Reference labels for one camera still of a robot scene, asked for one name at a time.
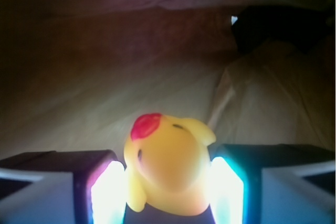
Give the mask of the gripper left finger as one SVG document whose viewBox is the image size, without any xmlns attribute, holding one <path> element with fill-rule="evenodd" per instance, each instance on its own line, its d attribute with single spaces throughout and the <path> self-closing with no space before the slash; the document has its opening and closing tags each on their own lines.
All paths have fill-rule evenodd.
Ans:
<svg viewBox="0 0 336 224">
<path fill-rule="evenodd" d="M 1 160 L 1 223 L 123 223 L 124 166 L 111 150 Z"/>
</svg>

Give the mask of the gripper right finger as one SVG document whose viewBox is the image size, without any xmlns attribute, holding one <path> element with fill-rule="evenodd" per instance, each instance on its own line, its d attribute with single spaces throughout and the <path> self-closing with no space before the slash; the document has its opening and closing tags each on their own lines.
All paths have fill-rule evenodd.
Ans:
<svg viewBox="0 0 336 224">
<path fill-rule="evenodd" d="M 335 152 L 313 145 L 220 145 L 215 223 L 335 223 Z"/>
</svg>

